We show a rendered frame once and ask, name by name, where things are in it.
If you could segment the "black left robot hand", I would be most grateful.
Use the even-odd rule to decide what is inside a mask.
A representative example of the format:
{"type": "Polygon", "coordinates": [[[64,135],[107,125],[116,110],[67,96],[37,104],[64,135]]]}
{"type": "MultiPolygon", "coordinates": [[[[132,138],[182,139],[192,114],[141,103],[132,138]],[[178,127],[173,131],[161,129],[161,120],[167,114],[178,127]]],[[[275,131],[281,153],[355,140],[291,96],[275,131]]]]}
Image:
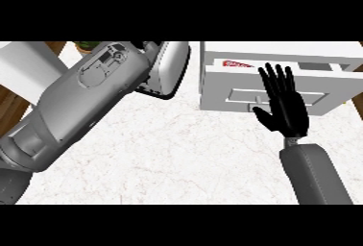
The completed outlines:
{"type": "Polygon", "coordinates": [[[148,80],[136,91],[169,100],[179,89],[191,59],[188,41],[164,41],[154,61],[148,80]]]}

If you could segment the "white drawer cabinet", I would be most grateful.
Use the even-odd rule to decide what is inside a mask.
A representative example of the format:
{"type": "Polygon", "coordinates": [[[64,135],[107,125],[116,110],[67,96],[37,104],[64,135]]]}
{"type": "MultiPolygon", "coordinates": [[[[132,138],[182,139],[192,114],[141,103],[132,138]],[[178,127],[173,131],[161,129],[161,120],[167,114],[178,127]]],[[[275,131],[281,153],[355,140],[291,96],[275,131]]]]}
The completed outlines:
{"type": "Polygon", "coordinates": [[[259,73],[269,63],[293,73],[359,79],[363,92],[363,46],[356,41],[204,41],[200,44],[200,93],[209,72],[259,73]],[[231,60],[256,67],[223,66],[231,60]]]}

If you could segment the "white drawer front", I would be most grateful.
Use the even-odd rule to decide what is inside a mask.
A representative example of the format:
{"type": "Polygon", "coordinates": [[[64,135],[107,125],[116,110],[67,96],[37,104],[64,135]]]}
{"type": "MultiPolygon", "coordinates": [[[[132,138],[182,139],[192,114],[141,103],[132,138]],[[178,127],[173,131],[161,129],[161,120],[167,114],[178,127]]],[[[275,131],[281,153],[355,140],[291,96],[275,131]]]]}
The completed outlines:
{"type": "MultiPolygon", "coordinates": [[[[294,77],[310,115],[324,115],[361,93],[359,79],[315,77],[299,73],[294,73],[294,77]]],[[[206,111],[253,112],[254,107],[271,111],[271,98],[260,74],[209,72],[200,108],[206,111]]]]}

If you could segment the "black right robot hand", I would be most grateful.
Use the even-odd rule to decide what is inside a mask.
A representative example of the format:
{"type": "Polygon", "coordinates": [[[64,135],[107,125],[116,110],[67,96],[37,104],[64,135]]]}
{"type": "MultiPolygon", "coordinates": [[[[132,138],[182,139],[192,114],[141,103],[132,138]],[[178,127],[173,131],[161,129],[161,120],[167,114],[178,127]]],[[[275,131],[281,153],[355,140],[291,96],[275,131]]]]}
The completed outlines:
{"type": "Polygon", "coordinates": [[[272,66],[259,68],[266,91],[271,98],[271,112],[254,107],[260,123],[268,129],[279,131],[285,137],[306,137],[309,135],[309,111],[301,94],[296,89],[291,67],[272,66]]]}

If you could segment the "green potted plant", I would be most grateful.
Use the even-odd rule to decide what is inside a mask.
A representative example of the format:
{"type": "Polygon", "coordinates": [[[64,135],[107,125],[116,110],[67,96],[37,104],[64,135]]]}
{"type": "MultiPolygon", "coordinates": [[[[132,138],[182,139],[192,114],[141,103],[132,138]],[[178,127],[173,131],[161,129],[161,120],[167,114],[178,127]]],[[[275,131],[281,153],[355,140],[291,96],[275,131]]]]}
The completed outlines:
{"type": "Polygon", "coordinates": [[[82,54],[89,54],[99,45],[99,41],[76,41],[76,47],[82,54]]]}

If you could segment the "red can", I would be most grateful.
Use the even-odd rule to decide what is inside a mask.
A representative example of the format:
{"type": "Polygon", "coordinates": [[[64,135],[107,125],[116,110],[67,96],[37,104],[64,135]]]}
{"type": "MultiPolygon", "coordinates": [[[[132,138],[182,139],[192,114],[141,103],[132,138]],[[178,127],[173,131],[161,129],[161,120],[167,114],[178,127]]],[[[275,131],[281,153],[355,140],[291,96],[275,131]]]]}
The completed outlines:
{"type": "Polygon", "coordinates": [[[231,67],[256,67],[254,65],[248,64],[248,63],[242,63],[240,61],[231,61],[231,60],[226,60],[223,61],[223,66],[231,66],[231,67]]]}

